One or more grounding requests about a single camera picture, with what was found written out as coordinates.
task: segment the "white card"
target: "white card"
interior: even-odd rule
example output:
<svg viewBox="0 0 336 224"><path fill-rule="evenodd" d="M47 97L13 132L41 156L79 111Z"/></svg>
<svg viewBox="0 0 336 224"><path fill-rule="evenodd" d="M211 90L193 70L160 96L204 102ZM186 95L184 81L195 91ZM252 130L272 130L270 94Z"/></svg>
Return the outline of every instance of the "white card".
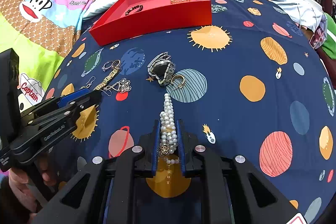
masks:
<svg viewBox="0 0 336 224"><path fill-rule="evenodd" d="M290 221L286 224L307 224L305 219L303 218L302 214L297 213Z"/></svg>

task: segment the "pearl necklace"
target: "pearl necklace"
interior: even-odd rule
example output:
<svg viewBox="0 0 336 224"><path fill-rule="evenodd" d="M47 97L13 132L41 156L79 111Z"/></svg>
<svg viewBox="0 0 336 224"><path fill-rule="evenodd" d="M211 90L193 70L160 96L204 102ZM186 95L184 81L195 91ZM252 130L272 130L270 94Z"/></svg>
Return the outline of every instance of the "pearl necklace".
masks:
<svg viewBox="0 0 336 224"><path fill-rule="evenodd" d="M163 106L164 111L160 113L160 120L161 120L160 147L169 146L169 150L167 152L167 155L169 155L173 154L177 147L177 134L174 123L174 109L169 93L165 94L165 101Z"/></svg>

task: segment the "brown patterned fabric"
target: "brown patterned fabric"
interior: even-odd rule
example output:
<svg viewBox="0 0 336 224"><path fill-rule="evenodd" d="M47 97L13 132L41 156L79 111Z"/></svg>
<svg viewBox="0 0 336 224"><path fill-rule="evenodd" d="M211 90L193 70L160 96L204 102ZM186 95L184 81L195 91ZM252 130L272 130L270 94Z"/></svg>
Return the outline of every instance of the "brown patterned fabric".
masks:
<svg viewBox="0 0 336 224"><path fill-rule="evenodd" d="M31 23L19 11L22 1L25 0L0 0L0 12L15 30L32 42L66 57L75 41L75 26L60 28L45 16L38 23Z"/></svg>

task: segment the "light blue striped planet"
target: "light blue striped planet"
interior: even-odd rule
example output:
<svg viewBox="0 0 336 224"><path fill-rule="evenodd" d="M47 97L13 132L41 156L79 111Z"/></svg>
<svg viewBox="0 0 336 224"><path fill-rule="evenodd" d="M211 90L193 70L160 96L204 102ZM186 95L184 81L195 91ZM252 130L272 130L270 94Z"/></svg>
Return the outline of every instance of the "light blue striped planet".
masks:
<svg viewBox="0 0 336 224"><path fill-rule="evenodd" d="M175 73L175 75L183 75L185 77L185 84L180 89L175 89L182 83L182 79L174 80L174 85L170 84L166 87L167 93L175 100L182 103L192 103L201 99L207 92L207 80L203 74L194 69L184 69Z"/></svg>

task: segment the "human hand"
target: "human hand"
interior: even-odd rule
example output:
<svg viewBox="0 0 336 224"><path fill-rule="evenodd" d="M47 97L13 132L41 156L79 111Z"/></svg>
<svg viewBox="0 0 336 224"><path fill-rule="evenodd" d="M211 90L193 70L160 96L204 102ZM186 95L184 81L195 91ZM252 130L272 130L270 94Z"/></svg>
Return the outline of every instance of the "human hand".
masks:
<svg viewBox="0 0 336 224"><path fill-rule="evenodd" d="M47 186L55 185L56 180L53 178L50 170L48 169L47 156L42 156L41 158L39 158L38 165L42 171L42 178L44 180L44 184ZM35 213L37 206L36 198L28 189L27 187L28 182L29 178L26 172L17 168L11 168L9 170L9 186L11 187L14 195L23 206L25 206L32 213Z"/></svg>

